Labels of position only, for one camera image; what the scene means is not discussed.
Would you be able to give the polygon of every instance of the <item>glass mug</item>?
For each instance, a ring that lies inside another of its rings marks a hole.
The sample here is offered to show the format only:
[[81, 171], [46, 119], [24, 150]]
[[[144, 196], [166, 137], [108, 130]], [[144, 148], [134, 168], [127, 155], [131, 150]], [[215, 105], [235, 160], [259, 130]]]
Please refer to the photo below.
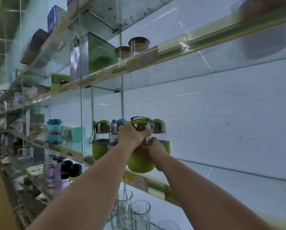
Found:
[[163, 220], [157, 224], [156, 230], [180, 230], [180, 228], [173, 221]]
[[[131, 222], [130, 206], [133, 193], [130, 190], [118, 192], [115, 206], [110, 214], [110, 222], [113, 230], [127, 230]], [[114, 226], [113, 216], [116, 213], [116, 225]]]
[[131, 223], [128, 230], [150, 230], [150, 204], [138, 200], [131, 204]]

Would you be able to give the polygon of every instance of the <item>forearm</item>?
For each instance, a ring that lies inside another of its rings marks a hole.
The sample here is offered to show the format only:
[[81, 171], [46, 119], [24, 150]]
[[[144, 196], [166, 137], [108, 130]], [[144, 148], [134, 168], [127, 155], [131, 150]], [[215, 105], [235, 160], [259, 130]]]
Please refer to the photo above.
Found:
[[271, 229], [240, 201], [182, 162], [167, 156], [160, 163], [160, 169], [194, 229]]
[[28, 230], [102, 230], [122, 180], [131, 150], [115, 146], [67, 187]]

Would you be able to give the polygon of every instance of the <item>black bottle cap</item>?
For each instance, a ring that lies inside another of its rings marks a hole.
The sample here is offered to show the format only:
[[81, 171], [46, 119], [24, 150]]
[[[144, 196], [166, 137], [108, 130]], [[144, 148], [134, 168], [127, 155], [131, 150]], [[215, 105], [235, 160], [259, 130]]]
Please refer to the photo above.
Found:
[[61, 164], [61, 173], [68, 173], [69, 168], [73, 165], [74, 163], [71, 160], [66, 160], [62, 162]]
[[69, 175], [68, 173], [61, 173], [61, 179], [68, 179]]
[[78, 163], [73, 164], [69, 168], [69, 177], [75, 178], [82, 174], [82, 166]]

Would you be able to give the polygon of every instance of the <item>person's left hand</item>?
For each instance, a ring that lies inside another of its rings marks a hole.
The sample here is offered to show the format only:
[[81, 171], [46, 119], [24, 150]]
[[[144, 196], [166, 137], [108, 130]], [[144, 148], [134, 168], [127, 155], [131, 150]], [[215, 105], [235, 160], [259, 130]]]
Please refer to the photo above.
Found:
[[152, 129], [137, 131], [132, 125], [132, 122], [127, 122], [125, 125], [118, 127], [118, 144], [130, 147], [132, 152], [152, 133]]

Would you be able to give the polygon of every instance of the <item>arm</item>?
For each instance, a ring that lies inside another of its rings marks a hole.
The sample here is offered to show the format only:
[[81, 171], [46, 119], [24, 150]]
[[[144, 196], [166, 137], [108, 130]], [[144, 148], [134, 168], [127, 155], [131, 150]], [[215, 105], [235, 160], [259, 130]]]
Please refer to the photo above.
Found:
[[102, 230], [118, 195], [129, 155], [152, 131], [120, 126], [118, 144], [72, 182], [27, 230]]
[[157, 138], [148, 147], [151, 160], [165, 174], [195, 230], [271, 230], [235, 197], [168, 155]]

